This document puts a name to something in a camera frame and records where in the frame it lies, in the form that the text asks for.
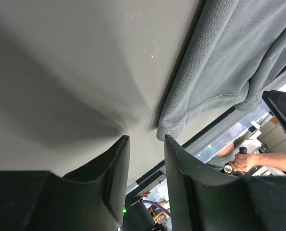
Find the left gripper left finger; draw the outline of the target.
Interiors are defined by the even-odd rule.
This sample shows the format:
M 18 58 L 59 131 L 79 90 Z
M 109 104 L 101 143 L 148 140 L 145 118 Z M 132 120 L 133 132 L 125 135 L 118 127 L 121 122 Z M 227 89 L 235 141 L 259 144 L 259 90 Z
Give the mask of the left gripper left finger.
M 130 138 L 59 177 L 0 171 L 0 231 L 116 231 L 123 222 Z

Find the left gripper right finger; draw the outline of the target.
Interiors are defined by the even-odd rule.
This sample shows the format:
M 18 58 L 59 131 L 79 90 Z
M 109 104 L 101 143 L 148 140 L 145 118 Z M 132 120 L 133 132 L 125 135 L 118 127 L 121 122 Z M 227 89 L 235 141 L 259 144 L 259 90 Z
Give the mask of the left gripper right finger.
M 227 176 L 164 143 L 173 230 L 286 231 L 286 176 Z

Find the grey t shirt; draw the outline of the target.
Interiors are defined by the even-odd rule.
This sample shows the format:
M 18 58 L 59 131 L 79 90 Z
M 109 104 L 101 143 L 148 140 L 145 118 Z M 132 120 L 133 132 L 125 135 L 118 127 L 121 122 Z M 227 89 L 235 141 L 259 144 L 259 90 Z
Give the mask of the grey t shirt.
M 200 113 L 254 111 L 286 66 L 286 0 L 207 0 L 174 79 L 157 138 L 177 138 Z

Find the operator forearm in background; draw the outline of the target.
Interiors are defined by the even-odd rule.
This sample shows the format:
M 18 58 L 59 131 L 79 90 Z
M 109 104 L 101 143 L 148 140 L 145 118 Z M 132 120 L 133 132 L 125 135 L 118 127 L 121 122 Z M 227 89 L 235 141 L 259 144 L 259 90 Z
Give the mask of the operator forearm in background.
M 274 167 L 286 173 L 285 153 L 262 153 L 254 154 L 252 157 L 255 166 Z

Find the operator hand in background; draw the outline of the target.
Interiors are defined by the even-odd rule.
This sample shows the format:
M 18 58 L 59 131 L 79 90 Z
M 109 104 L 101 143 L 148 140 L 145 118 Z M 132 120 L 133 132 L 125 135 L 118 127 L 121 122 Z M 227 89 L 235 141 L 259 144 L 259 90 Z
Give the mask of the operator hand in background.
M 256 155 L 255 154 L 241 154 L 235 155 L 235 159 L 230 162 L 234 171 L 240 171 L 247 173 L 256 165 Z

